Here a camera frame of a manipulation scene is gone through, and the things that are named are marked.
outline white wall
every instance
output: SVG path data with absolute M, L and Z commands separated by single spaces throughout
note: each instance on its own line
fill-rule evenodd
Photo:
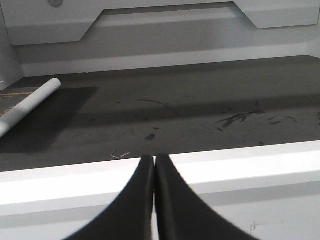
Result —
M 10 44 L 0 6 L 0 90 L 24 77 L 20 57 Z
M 18 46 L 26 76 L 300 56 L 312 26 L 258 29 L 233 3 L 108 11 L 79 42 Z
M 35 45 L 79 41 L 103 10 L 165 7 L 234 2 L 259 29 L 315 25 L 319 0 L 86 0 L 63 1 L 59 7 L 43 0 L 3 0 L 2 8 L 12 45 Z

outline white tube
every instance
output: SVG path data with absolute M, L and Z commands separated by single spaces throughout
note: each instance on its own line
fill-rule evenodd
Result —
M 61 82 L 57 78 L 52 78 L 30 96 L 17 104 L 14 108 L 0 117 L 0 138 L 12 129 L 25 116 L 31 113 L 40 103 L 58 90 Z

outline dark floor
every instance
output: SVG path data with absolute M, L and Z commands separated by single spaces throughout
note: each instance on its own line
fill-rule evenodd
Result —
M 0 139 L 0 172 L 320 140 L 320 60 L 284 57 L 58 75 Z M 37 87 L 51 76 L 24 78 Z

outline white panel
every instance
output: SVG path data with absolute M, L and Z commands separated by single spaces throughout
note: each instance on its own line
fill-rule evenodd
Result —
M 320 25 L 310 27 L 307 55 L 320 58 Z
M 18 51 L 28 77 L 306 54 L 308 27 L 257 29 L 229 6 L 103 14 L 79 42 Z
M 171 157 L 200 197 L 248 233 L 262 240 L 319 238 L 320 141 Z M 118 194 L 138 161 L 0 172 L 0 239 L 69 235 L 111 203 L 116 195 L 104 203 L 99 196 Z M 91 198 L 79 204 L 83 195 Z
M 258 28 L 314 25 L 319 0 L 2 0 L 13 45 L 79 41 L 103 10 L 235 2 Z
M 10 44 L 0 6 L 0 90 L 24 77 L 17 51 Z

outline gray floor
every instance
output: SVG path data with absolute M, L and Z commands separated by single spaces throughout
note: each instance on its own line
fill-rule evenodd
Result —
M 54 76 L 0 139 L 0 171 L 320 140 L 319 76 L 308 56 Z

